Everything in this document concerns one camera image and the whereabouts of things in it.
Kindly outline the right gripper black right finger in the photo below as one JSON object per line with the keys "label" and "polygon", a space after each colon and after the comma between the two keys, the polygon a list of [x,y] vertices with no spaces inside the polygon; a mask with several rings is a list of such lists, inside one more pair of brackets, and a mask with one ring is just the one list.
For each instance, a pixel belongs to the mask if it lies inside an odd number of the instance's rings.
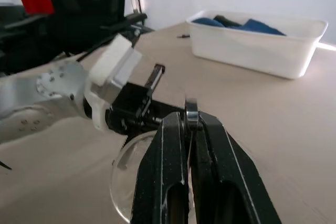
{"label": "right gripper black right finger", "polygon": [[197,223],[280,223],[259,172],[218,118],[200,113],[192,151]]}

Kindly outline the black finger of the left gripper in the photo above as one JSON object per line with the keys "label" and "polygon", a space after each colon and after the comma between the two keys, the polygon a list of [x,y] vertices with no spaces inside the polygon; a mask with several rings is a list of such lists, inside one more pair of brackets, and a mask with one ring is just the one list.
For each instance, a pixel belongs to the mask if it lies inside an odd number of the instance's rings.
{"label": "black finger of the left gripper", "polygon": [[161,64],[156,64],[151,72],[147,82],[144,87],[146,88],[146,97],[150,99],[155,91],[157,85],[160,82],[161,77],[165,73],[165,66]]}
{"label": "black finger of the left gripper", "polygon": [[184,109],[179,106],[166,104],[160,101],[152,100],[150,104],[150,120],[153,122],[161,122],[167,115],[179,112],[184,113]]}

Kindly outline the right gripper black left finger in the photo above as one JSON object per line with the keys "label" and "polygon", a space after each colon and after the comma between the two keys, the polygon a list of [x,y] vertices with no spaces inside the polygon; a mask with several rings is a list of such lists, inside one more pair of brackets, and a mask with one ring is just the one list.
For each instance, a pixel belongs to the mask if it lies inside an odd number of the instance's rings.
{"label": "right gripper black left finger", "polygon": [[187,223],[187,161],[181,115],[160,123],[138,169],[131,223]]}

